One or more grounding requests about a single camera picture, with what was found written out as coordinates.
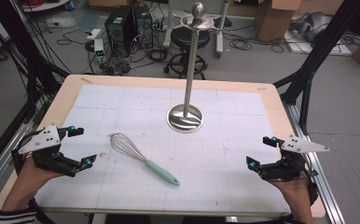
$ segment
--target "whisk handle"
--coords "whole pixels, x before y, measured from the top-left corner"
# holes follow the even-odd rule
[[[154,171],[154,173],[156,173],[157,175],[159,175],[162,179],[168,181],[169,183],[176,185],[176,186],[180,186],[180,182],[176,179],[176,177],[174,177],[173,175],[171,175],[169,172],[167,172],[166,170],[164,170],[162,167],[158,166],[156,163],[154,163],[153,161],[147,161],[145,163],[145,165],[150,168],[150,170]]]

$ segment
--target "wire whisk head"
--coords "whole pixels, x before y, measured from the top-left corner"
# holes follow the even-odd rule
[[[135,158],[136,160],[146,162],[147,159],[129,139],[129,137],[123,133],[110,133],[111,147],[127,156]]]

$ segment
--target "gray floor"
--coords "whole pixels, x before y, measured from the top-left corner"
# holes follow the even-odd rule
[[[43,21],[54,9],[37,14]],[[71,12],[78,22],[83,21],[87,11],[84,5]],[[107,12],[95,11],[100,19],[93,24],[96,28],[104,23]],[[241,28],[252,22],[247,19],[232,18],[230,29]],[[87,67],[87,53],[83,45],[71,44],[59,46],[56,41],[62,34],[74,31],[77,27],[54,30],[53,34],[44,33],[51,47],[74,73],[80,73]],[[253,28],[243,29],[236,34],[253,37]],[[79,41],[85,35],[69,35]],[[205,49],[198,51],[209,64],[205,71],[208,80],[225,80],[237,82],[272,83],[286,77],[299,69],[307,55],[290,53],[283,45],[284,52],[277,53],[270,46],[252,44],[250,50],[239,50],[224,42],[224,54],[220,59],[215,57],[215,37]],[[144,59],[132,63],[132,67],[150,63]],[[165,77],[176,78],[176,75],[163,73],[164,63],[153,63],[130,71],[131,77]],[[11,60],[0,61],[0,135],[15,117],[25,102],[25,90],[21,79]],[[318,70],[312,85],[312,97],[309,111],[308,128],[312,141],[326,145],[331,151],[319,155],[325,175],[339,204],[346,223],[360,224],[360,64],[350,57],[329,56]],[[10,169],[0,180],[3,187]],[[88,223],[84,214],[50,214],[58,223]],[[180,217],[153,217],[154,223],[179,223]],[[327,218],[317,218],[316,223],[328,223]]]

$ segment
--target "black stand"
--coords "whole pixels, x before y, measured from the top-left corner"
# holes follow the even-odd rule
[[[289,105],[295,105],[297,98],[303,92],[299,126],[304,134],[308,134],[307,118],[313,76],[331,50],[337,45],[343,33],[352,24],[359,12],[360,0],[345,0],[332,21],[328,24],[322,36],[316,42],[315,47],[305,60],[304,64],[296,73],[273,83],[276,88],[291,83],[285,93],[281,95],[282,100]]]

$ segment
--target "human hand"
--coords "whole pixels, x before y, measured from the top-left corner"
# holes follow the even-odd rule
[[[50,179],[62,176],[61,174],[46,171],[35,166],[32,157],[25,160],[10,193],[7,195],[2,211],[18,211],[25,209],[37,191]]]
[[[299,178],[288,182],[271,180],[268,182],[283,194],[295,221],[306,224],[313,223],[308,181],[306,179]]]

